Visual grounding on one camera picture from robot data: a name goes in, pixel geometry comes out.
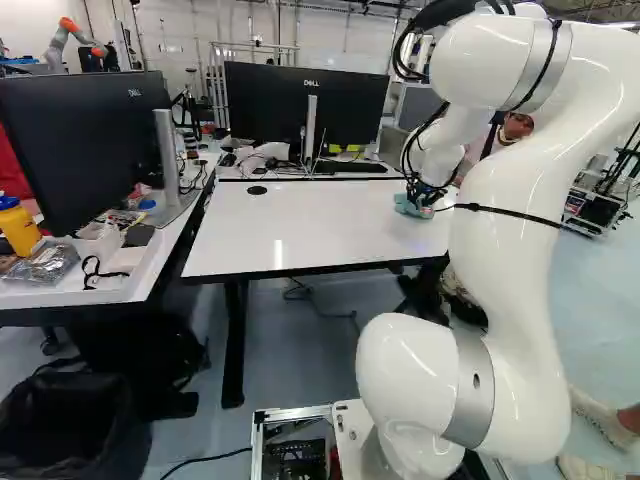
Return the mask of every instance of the light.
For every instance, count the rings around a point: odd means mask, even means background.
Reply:
[[[640,22],[611,22],[602,23],[600,26],[609,28],[620,28],[622,30],[638,30],[640,29]]]

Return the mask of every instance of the floor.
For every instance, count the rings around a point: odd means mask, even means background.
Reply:
[[[640,399],[635,366],[640,352],[640,202],[632,204],[637,220],[627,220],[610,238],[595,242],[562,232],[551,274],[551,311],[559,349],[569,380],[592,396],[615,406]],[[358,312],[362,327],[402,299],[386,271],[310,277],[317,303],[329,313]],[[217,286],[172,289],[168,308],[192,319],[199,336],[208,336],[213,367],[199,374],[190,388],[200,393],[195,417],[157,422],[144,480],[157,480],[172,464],[215,455],[250,444],[254,410],[330,403],[358,395],[354,377],[357,328],[347,319],[321,318],[306,302],[282,299],[283,280],[252,285],[248,315],[243,407],[220,408],[226,339],[225,310]],[[38,329],[0,329],[0,396],[43,363]],[[640,449],[613,451],[595,430],[575,417],[566,450],[618,468],[640,471]],[[173,480],[246,479],[249,454],[191,465]],[[560,480],[553,464],[506,465],[518,480]]]

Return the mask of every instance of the blue object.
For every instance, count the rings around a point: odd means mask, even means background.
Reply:
[[[20,205],[20,199],[18,197],[7,197],[6,195],[0,197],[0,210],[9,210],[18,205]]]
[[[140,200],[140,203],[138,204],[138,210],[151,210],[152,208],[155,208],[155,206],[155,200]]]
[[[0,60],[0,65],[33,65],[40,63],[37,58],[7,58],[4,57]]]
[[[396,193],[393,196],[393,201],[396,204],[396,212],[401,213],[403,215],[410,215],[412,217],[421,218],[423,220],[431,220],[435,214],[432,206],[428,207],[416,207],[409,198],[406,193]]]

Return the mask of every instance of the black monitor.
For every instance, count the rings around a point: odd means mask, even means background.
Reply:
[[[388,75],[225,62],[231,135],[300,142],[309,95],[317,95],[315,140],[365,145],[378,136]]]
[[[169,105],[160,72],[0,80],[0,122],[53,235],[161,178],[152,110]]]

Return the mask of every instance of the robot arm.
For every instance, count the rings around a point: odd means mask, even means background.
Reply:
[[[463,1],[458,8],[464,11],[470,5],[465,5]],[[544,9],[534,3],[517,4],[513,13],[520,17],[546,18]],[[471,15],[480,14],[494,15],[495,11],[489,7],[479,7]],[[446,193],[440,187],[447,186],[453,180],[456,168],[464,157],[464,145],[486,135],[487,125],[495,113],[494,109],[484,106],[478,108],[445,103],[440,111],[443,108],[446,108],[446,112],[442,118],[430,125],[427,122],[426,129],[425,126],[416,128],[403,146],[402,165],[407,177],[407,195],[396,196],[396,204],[400,205],[397,210],[401,213],[422,218],[433,216],[432,205]]]
[[[548,309],[552,222],[587,160],[640,119],[628,58],[638,51],[640,38],[623,30],[505,15],[463,18],[436,46],[431,78],[442,98],[537,111],[538,127],[470,171],[458,202],[481,209],[453,214],[451,261],[488,333],[385,314],[360,337],[360,393],[403,478],[446,477],[460,446],[520,463],[562,448],[571,417]]]
[[[418,135],[411,145],[411,163],[423,182],[444,185],[464,156],[464,145],[483,133],[494,111],[449,105],[444,117]]]
[[[107,56],[107,48],[97,40],[85,35],[73,20],[68,17],[60,18],[58,22],[58,30],[49,43],[49,48],[44,52],[44,58],[49,65],[49,69],[56,74],[66,73],[64,64],[62,63],[62,52],[69,40],[71,33],[82,45],[91,45],[91,53],[97,57],[104,58]]]

